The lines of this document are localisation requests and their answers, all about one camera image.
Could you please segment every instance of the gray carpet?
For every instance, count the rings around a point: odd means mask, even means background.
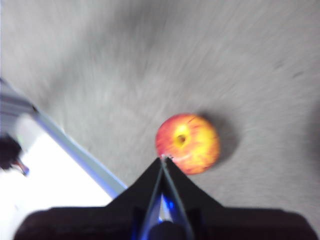
[[[320,229],[320,1],[2,0],[1,76],[130,185],[168,117],[217,127],[191,179]]]

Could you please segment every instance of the apple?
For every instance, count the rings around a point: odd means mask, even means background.
[[[220,154],[215,128],[203,117],[191,113],[166,120],[157,131],[155,146],[160,158],[171,158],[186,175],[209,169]]]

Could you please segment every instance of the blue light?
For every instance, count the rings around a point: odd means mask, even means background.
[[[169,208],[170,208],[170,209],[173,209],[174,206],[175,206],[174,203],[173,203],[172,201],[169,201]]]

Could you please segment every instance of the red apple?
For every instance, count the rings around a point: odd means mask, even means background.
[[[220,154],[215,128],[201,116],[182,113],[158,129],[155,145],[159,157],[167,156],[187,175],[210,168]]]

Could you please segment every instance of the white surface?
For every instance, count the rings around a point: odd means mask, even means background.
[[[22,117],[16,134],[23,139],[22,148],[27,152],[21,159],[30,172],[25,177],[16,169],[0,170],[0,240],[11,240],[24,218],[33,211],[57,206],[105,206],[111,201],[32,119]]]

